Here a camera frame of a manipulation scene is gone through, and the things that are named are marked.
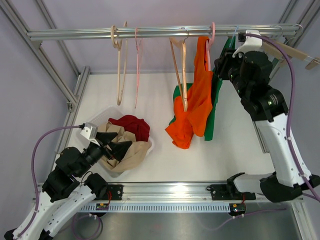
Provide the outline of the orange t shirt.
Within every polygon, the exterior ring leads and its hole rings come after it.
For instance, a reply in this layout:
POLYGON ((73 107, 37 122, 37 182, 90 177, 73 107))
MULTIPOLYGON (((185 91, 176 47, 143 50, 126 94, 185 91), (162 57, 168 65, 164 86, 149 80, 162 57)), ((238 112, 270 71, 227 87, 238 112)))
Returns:
POLYGON ((193 62, 193 84, 187 90, 187 111, 184 111, 182 98, 176 97, 173 102, 175 121, 165 129, 172 143, 181 149, 190 147, 194 135, 204 136, 207 119, 213 109, 211 99, 213 72, 208 69, 207 64, 208 40, 206 36, 200 36, 197 40, 193 62))

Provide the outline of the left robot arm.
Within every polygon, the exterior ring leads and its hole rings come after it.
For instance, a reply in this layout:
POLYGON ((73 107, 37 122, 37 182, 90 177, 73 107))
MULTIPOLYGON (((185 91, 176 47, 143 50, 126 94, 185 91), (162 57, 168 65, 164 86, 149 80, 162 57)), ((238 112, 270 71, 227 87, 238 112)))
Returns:
POLYGON ((115 142, 117 132, 98 132, 87 127, 80 134, 89 141, 83 151, 65 148, 55 161, 41 190, 36 189, 35 205, 23 223, 4 234, 6 240, 52 240, 62 226, 93 200, 120 200, 120 185, 109 186, 98 173, 82 178, 101 158, 121 161, 132 141, 115 142))

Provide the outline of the pink plastic hanger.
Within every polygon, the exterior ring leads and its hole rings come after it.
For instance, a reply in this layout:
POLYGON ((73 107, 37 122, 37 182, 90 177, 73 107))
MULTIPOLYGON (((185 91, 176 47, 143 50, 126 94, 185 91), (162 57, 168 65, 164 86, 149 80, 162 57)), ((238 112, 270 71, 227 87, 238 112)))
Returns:
POLYGON ((206 57, 207 57, 207 71, 211 71, 211 47, 215 41, 215 34, 216 34, 216 24, 212 22, 211 24, 211 38, 206 41, 205 50, 206 50, 206 57))

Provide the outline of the green t shirt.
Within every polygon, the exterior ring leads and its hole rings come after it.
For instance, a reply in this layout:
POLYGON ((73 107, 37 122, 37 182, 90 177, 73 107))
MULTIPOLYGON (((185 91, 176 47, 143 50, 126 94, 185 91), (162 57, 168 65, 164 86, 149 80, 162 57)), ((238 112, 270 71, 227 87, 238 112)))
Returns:
MULTIPOLYGON (((222 86, 222 80, 218 78, 218 76, 215 74, 215 70, 211 70, 213 72, 212 80, 211 80, 211 103, 212 103, 212 110, 208 116, 207 122, 206 122, 206 128, 204 133, 204 140, 205 141, 211 141, 214 137, 214 127, 215 127, 215 117, 216 117, 216 109, 217 109, 217 103, 219 100, 219 92, 222 86)), ((192 83, 187 83, 187 90, 191 87, 192 83)), ((178 85, 175 87, 173 91, 173 102, 176 97, 179 97, 180 90, 178 85)), ((173 119, 169 122, 171 124, 176 120, 175 114, 173 119)))

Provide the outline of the red t shirt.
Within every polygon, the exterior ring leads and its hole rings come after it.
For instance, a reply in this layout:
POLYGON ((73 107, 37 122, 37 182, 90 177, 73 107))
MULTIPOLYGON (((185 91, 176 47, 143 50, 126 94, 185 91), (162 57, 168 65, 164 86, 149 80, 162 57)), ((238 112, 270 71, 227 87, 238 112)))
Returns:
POLYGON ((142 118, 134 115, 124 115, 119 119, 109 118, 109 122, 113 125, 124 127, 124 130, 135 135, 137 142, 148 142, 150 137, 150 126, 142 118))

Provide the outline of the front aluminium rail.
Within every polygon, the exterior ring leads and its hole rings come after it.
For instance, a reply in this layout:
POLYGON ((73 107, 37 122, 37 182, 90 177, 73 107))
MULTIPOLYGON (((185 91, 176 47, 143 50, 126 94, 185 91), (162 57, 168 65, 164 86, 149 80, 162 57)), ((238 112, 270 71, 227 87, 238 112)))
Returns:
POLYGON ((123 203, 240 203, 268 202, 262 194, 227 195, 223 182, 109 182, 97 200, 123 203))

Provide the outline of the white plastic basket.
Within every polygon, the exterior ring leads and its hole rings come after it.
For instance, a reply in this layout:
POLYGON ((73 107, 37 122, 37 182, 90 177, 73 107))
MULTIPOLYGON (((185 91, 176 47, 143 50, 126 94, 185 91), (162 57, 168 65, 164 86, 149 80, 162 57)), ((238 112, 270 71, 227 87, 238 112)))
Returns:
MULTIPOLYGON (((100 126, 109 118, 119 119, 124 115, 125 114, 120 110, 118 106, 111 105, 99 111, 97 114, 91 116, 88 120, 86 120, 86 122, 92 123, 96 126, 100 126)), ((81 131, 79 129, 75 131, 73 140, 75 142, 75 147, 79 150, 83 150, 89 145, 89 140, 85 139, 81 135, 81 131)), ((99 173, 103 171, 106 174, 107 179, 111 180, 112 182, 119 182, 124 176, 132 171, 126 170, 124 172, 113 172, 106 167, 102 160, 99 160, 93 168, 96 169, 99 173)))

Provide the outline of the beige t shirt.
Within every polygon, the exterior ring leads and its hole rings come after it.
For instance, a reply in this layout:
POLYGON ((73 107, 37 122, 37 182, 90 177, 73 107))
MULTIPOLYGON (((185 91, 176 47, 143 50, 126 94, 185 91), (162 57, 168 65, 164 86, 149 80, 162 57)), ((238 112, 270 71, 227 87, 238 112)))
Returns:
POLYGON ((116 159, 107 159, 103 156, 98 162, 106 170, 113 173, 123 173, 132 170, 140 165, 148 150, 152 147, 150 140, 137 141, 134 133, 126 131, 123 126, 114 125, 111 122, 105 122, 98 127, 98 132, 102 133, 117 133, 117 136, 112 140, 113 143, 122 143, 125 141, 132 141, 121 161, 116 159))

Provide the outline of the pink wire hanger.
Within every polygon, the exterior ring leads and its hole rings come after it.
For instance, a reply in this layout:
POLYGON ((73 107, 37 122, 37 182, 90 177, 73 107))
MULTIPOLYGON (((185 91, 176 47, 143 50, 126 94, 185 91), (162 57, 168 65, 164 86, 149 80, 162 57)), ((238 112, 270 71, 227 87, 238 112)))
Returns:
POLYGON ((143 39, 138 38, 139 30, 136 27, 134 33, 135 39, 135 47, 136 47, 136 88, 135 88, 135 103, 134 108, 137 108, 138 103, 138 95, 139 95, 139 86, 140 86, 140 71, 141 71, 141 63, 142 63, 142 56, 143 56, 143 39))

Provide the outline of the aluminium hanging rail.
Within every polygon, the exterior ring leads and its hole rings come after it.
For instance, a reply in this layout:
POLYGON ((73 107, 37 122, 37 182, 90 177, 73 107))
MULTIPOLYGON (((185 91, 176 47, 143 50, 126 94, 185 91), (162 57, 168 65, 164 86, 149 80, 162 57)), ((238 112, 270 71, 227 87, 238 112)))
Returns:
MULTIPOLYGON (((236 26, 239 26, 237 33, 245 32, 246 30, 268 31, 270 25, 276 24, 216 24, 215 36, 232 36, 236 26)), ((211 36, 212 30, 209 25, 194 25, 194 26, 151 26, 151 27, 137 27, 138 38, 169 38, 186 37, 184 27, 189 31, 189 37, 211 36)), ((118 39, 135 38, 136 27, 117 27, 116 33, 118 39)), ((111 28, 93 28, 93 29, 46 29, 46 30, 31 30, 27 36, 32 41, 62 41, 62 40, 90 40, 90 39, 110 39, 111 28)))

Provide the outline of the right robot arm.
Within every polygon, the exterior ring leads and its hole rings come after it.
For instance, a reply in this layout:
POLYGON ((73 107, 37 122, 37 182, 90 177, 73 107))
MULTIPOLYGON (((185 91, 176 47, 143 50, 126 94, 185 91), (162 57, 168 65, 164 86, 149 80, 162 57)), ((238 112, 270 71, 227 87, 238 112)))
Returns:
POLYGON ((264 195, 273 203, 296 199, 320 177, 303 163, 293 134, 288 134, 289 109, 282 93, 269 85, 272 62, 262 51, 237 53, 228 48, 215 60, 215 74, 229 80, 244 110, 250 115, 262 146, 269 153, 273 173, 237 173, 227 179, 226 193, 232 199, 243 193, 264 195))

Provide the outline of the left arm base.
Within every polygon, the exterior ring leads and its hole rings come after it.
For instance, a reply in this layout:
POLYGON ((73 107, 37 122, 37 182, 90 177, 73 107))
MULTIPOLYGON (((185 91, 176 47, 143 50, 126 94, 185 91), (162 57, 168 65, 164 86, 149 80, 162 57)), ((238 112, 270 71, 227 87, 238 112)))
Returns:
POLYGON ((107 201, 107 203, 97 203, 93 211, 89 213, 104 216, 110 208, 111 201, 121 201, 123 196, 124 186, 122 184, 109 184, 98 173, 87 172, 89 174, 86 180, 81 180, 84 186, 87 186, 95 194, 95 201, 107 201))

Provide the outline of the blue hanger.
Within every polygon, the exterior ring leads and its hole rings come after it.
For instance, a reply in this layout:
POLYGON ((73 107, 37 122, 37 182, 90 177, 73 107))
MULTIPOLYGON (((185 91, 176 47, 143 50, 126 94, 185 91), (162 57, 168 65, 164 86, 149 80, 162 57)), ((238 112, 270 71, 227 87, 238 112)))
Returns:
POLYGON ((237 26, 235 27, 235 30, 234 30, 234 32, 233 32, 233 34, 232 34, 231 42, 230 42, 230 44, 229 44, 230 46, 232 46, 232 44, 235 43, 235 41, 236 41, 236 33, 237 33, 238 28, 239 28, 239 25, 237 25, 237 26))

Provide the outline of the wooden clip hanger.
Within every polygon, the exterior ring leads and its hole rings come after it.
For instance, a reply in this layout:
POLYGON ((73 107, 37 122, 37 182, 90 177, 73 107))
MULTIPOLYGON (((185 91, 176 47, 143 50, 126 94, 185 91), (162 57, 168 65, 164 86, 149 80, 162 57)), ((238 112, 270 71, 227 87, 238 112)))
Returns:
POLYGON ((277 42, 267 36, 262 36, 262 49, 266 54, 273 56, 279 62, 291 62, 291 58, 295 55, 295 49, 277 42))
POLYGON ((312 70, 320 65, 320 57, 315 57, 299 50, 294 45, 305 33, 301 24, 278 24, 270 25, 268 31, 259 30, 262 36, 270 38, 275 44, 281 47, 290 59, 306 62, 305 69, 312 70))

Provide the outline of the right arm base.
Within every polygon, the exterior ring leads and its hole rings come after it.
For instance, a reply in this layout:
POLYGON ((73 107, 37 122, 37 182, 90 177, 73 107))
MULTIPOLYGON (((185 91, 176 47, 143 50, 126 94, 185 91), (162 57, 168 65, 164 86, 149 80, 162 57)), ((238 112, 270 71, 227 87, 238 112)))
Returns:
POLYGON ((256 194, 252 192, 240 192, 236 189, 234 180, 236 177, 244 175, 244 172, 237 173, 226 180, 223 184, 211 184, 206 187, 206 190, 210 192, 211 199, 213 201, 218 200, 231 200, 241 201, 240 203, 230 203, 230 212, 228 213, 232 217, 242 216, 246 213, 247 206, 246 200, 256 200, 256 194))

